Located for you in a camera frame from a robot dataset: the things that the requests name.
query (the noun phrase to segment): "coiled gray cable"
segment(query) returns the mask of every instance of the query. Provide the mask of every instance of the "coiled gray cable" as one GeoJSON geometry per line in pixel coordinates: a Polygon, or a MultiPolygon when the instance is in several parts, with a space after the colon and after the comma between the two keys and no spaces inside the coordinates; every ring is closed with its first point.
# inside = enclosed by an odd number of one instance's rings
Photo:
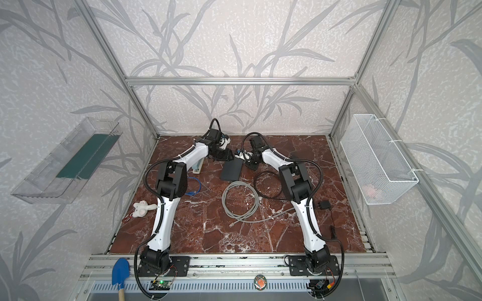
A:
{"type": "Polygon", "coordinates": [[[232,227],[234,226],[234,224],[236,224],[237,222],[249,222],[249,223],[255,223],[255,222],[264,222],[264,221],[267,221],[267,220],[270,220],[274,217],[277,217],[278,215],[282,215],[284,213],[287,213],[288,211],[291,211],[293,209],[295,209],[294,207],[292,208],[289,208],[288,210],[285,210],[283,212],[280,212],[278,214],[275,214],[273,216],[270,216],[268,218],[265,218],[263,220],[259,220],[259,221],[247,221],[246,219],[249,218],[250,216],[252,216],[256,210],[258,210],[258,207],[259,207],[259,196],[258,196],[258,193],[256,193],[256,190],[251,186],[249,185],[248,183],[245,183],[245,182],[242,182],[242,181],[234,181],[232,182],[231,184],[229,184],[226,189],[224,190],[223,192],[223,195],[221,196],[221,203],[223,204],[223,208],[224,208],[224,212],[226,212],[226,214],[232,218],[232,219],[235,219],[236,221],[231,223],[229,226],[232,227]],[[251,191],[253,192],[253,195],[254,195],[254,204],[251,208],[249,208],[249,210],[244,213],[244,214],[235,214],[233,212],[231,212],[227,206],[226,206],[226,196],[228,195],[228,191],[233,188],[233,187],[236,187],[236,186],[246,186],[248,187],[249,189],[251,189],[251,191]]]}

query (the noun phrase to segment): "white stuffed toy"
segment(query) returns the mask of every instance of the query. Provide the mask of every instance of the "white stuffed toy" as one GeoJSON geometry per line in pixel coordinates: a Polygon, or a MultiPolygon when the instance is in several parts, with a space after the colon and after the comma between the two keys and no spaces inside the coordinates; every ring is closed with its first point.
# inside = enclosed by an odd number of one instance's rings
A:
{"type": "Polygon", "coordinates": [[[148,205],[146,201],[142,200],[139,203],[134,203],[134,212],[132,213],[132,217],[143,217],[147,214],[148,210],[155,210],[157,209],[156,204],[148,205]]]}

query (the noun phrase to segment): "robotic arm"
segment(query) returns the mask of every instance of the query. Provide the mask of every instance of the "robotic arm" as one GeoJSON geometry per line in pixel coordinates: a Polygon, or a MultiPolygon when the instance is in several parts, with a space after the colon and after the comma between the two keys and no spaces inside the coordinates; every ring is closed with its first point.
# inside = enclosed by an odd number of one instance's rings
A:
{"type": "Polygon", "coordinates": [[[321,239],[313,202],[309,201],[313,184],[305,164],[293,162],[280,154],[276,148],[271,149],[263,143],[260,136],[251,138],[250,143],[253,151],[246,165],[256,170],[259,163],[266,163],[279,171],[282,191],[295,208],[303,231],[308,270],[314,275],[321,273],[330,261],[330,251],[325,241],[321,239]]]}
{"type": "Polygon", "coordinates": [[[157,274],[162,274],[169,269],[171,229],[177,205],[187,190],[187,171],[207,156],[219,161],[233,160],[232,151],[226,148],[229,142],[229,136],[210,128],[206,134],[195,140],[190,149],[180,154],[179,159],[167,160],[159,164],[156,190],[162,199],[158,198],[152,236],[147,242],[147,248],[141,254],[141,264],[157,270],[157,274]]]}

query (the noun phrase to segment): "wire mesh basket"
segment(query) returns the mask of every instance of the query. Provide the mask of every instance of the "wire mesh basket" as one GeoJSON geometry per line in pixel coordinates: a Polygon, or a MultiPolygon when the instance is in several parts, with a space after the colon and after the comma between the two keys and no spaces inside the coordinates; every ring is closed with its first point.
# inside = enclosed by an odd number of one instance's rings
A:
{"type": "Polygon", "coordinates": [[[373,114],[355,114],[341,146],[368,205],[391,204],[418,183],[396,142],[373,114]]]}

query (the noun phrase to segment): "round badge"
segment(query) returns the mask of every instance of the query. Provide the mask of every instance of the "round badge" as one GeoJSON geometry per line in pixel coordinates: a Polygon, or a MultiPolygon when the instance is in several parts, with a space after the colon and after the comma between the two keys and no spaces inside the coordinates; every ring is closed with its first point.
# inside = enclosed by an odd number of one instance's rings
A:
{"type": "Polygon", "coordinates": [[[264,290],[268,286],[268,282],[263,275],[258,275],[254,278],[254,287],[257,290],[264,290]]]}

